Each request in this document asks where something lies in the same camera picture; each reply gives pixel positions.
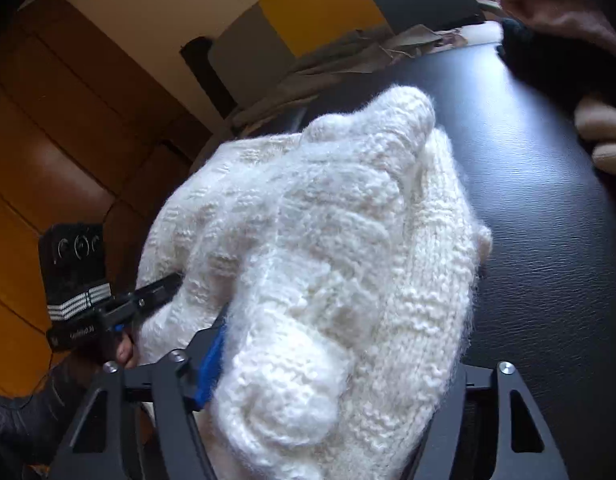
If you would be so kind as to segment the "left hand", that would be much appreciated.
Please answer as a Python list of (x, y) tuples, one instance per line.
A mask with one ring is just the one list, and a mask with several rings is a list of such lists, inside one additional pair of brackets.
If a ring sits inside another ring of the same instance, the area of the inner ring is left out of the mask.
[(114, 360), (124, 368), (132, 368), (136, 365), (137, 359), (138, 355), (132, 337), (122, 332), (118, 338)]

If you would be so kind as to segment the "right hand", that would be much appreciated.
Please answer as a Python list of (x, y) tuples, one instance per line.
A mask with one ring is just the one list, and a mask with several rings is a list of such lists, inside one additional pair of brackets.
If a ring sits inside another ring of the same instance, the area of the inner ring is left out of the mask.
[(499, 55), (573, 117), (593, 165), (616, 174), (616, 0), (496, 0)]

